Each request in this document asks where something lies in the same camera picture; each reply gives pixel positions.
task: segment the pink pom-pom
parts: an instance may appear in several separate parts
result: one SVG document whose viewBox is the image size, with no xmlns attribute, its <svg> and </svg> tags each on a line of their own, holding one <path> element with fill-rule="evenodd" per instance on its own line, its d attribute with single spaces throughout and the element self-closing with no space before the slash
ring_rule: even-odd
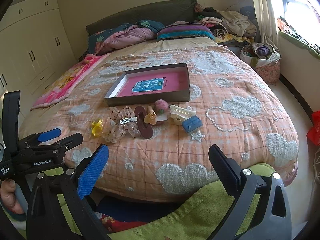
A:
<svg viewBox="0 0 320 240">
<path fill-rule="evenodd" d="M 169 104 L 163 99 L 159 99 L 155 102 L 155 110 L 157 113 L 161 113 L 163 110 L 164 113 L 169 111 Z"/>
</svg>

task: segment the blue label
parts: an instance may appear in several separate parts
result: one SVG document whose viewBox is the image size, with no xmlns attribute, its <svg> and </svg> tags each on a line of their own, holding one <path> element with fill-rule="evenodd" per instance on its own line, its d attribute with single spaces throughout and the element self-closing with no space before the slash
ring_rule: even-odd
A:
<svg viewBox="0 0 320 240">
<path fill-rule="evenodd" d="M 133 87 L 132 92 L 161 90 L 163 89 L 163 82 L 164 82 L 163 78 L 155 78 L 155 79 L 139 81 Z"/>
</svg>

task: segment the wardrobe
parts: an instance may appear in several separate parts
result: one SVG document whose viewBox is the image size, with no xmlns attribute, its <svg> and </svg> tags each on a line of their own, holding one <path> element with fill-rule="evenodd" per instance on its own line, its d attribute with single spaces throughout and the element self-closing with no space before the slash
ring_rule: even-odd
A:
<svg viewBox="0 0 320 240">
<path fill-rule="evenodd" d="M 21 90 L 19 124 L 75 63 L 57 0 L 25 0 L 8 8 L 0 21 L 0 86 Z"/>
</svg>

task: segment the orange plaid blanket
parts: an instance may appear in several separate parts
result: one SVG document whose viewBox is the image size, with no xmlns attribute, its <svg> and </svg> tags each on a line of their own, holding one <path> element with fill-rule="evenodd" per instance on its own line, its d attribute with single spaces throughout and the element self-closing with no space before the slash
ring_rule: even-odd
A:
<svg viewBox="0 0 320 240">
<path fill-rule="evenodd" d="M 169 118 L 153 126 L 150 139 L 127 134 L 108 144 L 103 135 L 91 136 L 97 117 L 103 115 L 104 130 L 112 125 L 104 96 L 123 71 L 182 62 L 188 65 L 191 98 L 176 105 L 196 111 L 203 123 L 198 132 L 188 136 Z M 84 136 L 82 145 L 66 153 L 68 166 L 77 166 L 106 143 L 109 160 L 96 187 L 111 193 L 161 202 L 186 198 L 218 180 L 208 158 L 212 144 L 242 168 L 270 164 L 287 184 L 296 173 L 298 136 L 288 114 L 260 76 L 223 46 L 106 59 L 62 103 L 45 130 L 60 128 L 60 138 L 76 132 Z"/>
</svg>

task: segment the black baseboard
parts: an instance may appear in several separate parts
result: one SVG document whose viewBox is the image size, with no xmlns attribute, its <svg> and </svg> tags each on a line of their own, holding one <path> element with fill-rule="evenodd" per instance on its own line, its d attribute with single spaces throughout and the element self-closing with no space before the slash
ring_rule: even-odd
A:
<svg viewBox="0 0 320 240">
<path fill-rule="evenodd" d="M 311 122 L 312 117 L 311 114 L 313 113 L 311 107 L 308 105 L 306 100 L 300 95 L 298 90 L 295 89 L 295 87 L 282 75 L 280 74 L 280 81 L 287 87 L 287 89 L 294 95 L 294 97 L 297 99 L 297 101 L 300 103 L 306 114 L 309 116 Z"/>
</svg>

